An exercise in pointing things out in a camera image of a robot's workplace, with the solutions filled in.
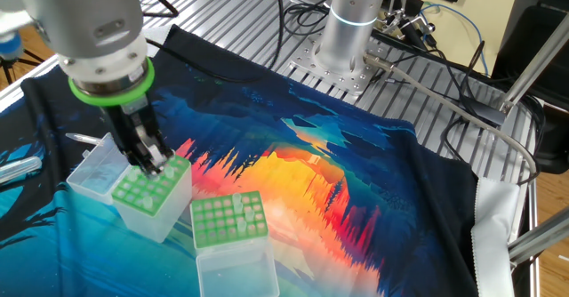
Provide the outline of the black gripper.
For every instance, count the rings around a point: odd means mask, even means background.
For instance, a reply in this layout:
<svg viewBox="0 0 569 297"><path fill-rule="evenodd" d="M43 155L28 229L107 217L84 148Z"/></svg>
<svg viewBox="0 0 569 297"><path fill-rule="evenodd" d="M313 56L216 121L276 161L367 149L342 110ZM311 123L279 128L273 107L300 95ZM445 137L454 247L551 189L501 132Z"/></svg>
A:
<svg viewBox="0 0 569 297"><path fill-rule="evenodd" d="M132 166L146 175L163 172L173 151L165 144L148 99L105 108L105 116L116 145Z"/></svg>

